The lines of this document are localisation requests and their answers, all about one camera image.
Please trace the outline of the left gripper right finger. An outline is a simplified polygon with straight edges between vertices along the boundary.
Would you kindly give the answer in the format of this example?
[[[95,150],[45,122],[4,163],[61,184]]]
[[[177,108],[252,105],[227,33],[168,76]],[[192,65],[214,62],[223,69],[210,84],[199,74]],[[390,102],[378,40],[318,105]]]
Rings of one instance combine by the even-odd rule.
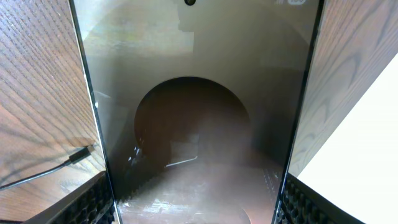
[[[325,197],[287,174],[279,197],[275,224],[362,224]]]

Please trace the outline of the Galaxy S25 Ultra smartphone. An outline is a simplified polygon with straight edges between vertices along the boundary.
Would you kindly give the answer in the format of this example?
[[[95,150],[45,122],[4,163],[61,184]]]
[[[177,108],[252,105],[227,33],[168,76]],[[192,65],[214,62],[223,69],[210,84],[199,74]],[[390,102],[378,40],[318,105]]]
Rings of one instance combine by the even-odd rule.
[[[121,223],[273,223],[323,1],[70,1]]]

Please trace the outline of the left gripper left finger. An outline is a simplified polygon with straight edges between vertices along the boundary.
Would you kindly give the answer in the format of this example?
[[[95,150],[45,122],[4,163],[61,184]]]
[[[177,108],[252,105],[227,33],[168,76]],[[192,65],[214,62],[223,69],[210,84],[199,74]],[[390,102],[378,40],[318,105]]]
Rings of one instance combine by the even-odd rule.
[[[112,224],[114,199],[108,175],[101,171],[24,224]]]

